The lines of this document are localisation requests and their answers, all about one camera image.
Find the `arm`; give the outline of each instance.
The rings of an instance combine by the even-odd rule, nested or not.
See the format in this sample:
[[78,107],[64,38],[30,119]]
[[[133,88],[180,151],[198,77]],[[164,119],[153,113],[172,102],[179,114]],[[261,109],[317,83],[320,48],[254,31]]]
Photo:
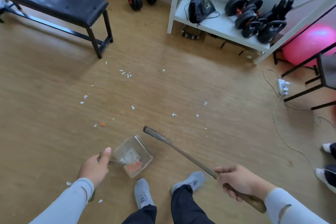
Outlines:
[[107,165],[111,148],[105,149],[100,161],[98,155],[92,156],[82,165],[77,180],[67,188],[47,209],[37,216],[30,224],[76,224],[87,201],[95,188],[109,172]]
[[[241,193],[262,199],[273,224],[328,224],[288,192],[277,188],[245,167],[240,165],[217,167],[215,171],[220,173],[218,178],[220,184],[228,183]],[[223,191],[231,198],[242,202],[242,199],[237,197],[233,191],[225,187]]]

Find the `drawstring bag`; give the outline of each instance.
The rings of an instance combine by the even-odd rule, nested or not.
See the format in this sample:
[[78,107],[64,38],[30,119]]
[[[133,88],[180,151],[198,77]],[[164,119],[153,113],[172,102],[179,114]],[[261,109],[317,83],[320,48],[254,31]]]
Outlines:
[[215,6],[210,0],[190,0],[189,21],[199,24],[214,11],[216,11]]

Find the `foot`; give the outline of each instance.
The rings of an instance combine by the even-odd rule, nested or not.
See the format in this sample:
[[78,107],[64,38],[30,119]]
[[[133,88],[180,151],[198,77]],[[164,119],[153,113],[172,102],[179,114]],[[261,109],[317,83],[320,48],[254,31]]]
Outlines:
[[328,152],[328,153],[331,153],[331,150],[330,150],[330,143],[324,143],[322,144],[322,147],[324,149],[325,152]]
[[325,175],[324,175],[324,170],[323,170],[323,169],[316,168],[316,169],[315,169],[315,175],[316,175],[316,177],[317,177],[318,179],[320,179],[322,182],[324,182],[324,183],[327,185],[327,187],[328,187],[329,189],[331,189],[334,193],[336,193],[336,188],[335,188],[334,186],[330,185],[330,184],[327,182],[327,179],[326,179],[326,177],[325,177]]
[[205,181],[205,176],[203,172],[201,171],[194,172],[183,182],[174,184],[173,187],[171,188],[171,194],[173,194],[177,188],[185,184],[190,185],[192,188],[192,191],[195,191],[203,185],[204,181]]
[[149,186],[144,178],[137,180],[134,186],[134,197],[138,209],[141,209],[147,205],[154,205],[151,194],[149,192]]

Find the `white power strip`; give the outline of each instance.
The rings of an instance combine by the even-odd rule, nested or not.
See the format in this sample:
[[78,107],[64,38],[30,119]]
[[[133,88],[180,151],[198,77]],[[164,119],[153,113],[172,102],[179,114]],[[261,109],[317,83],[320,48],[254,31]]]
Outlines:
[[287,95],[288,94],[288,88],[287,86],[290,85],[290,82],[286,82],[283,79],[278,79],[278,88],[279,88],[279,95]]

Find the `exercise ball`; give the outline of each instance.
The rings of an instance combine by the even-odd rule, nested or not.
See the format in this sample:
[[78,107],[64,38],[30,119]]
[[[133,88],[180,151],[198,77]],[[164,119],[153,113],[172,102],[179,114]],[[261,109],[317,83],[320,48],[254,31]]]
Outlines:
[[[300,29],[300,31],[293,35],[291,39],[307,27],[308,25]],[[283,47],[282,52],[287,61],[294,65],[298,65],[335,42],[336,31],[332,27],[323,24],[314,24],[288,45]],[[336,48],[333,48],[324,55],[331,55],[335,52]],[[313,66],[316,65],[316,63],[316,60],[312,60],[305,64],[305,66]]]

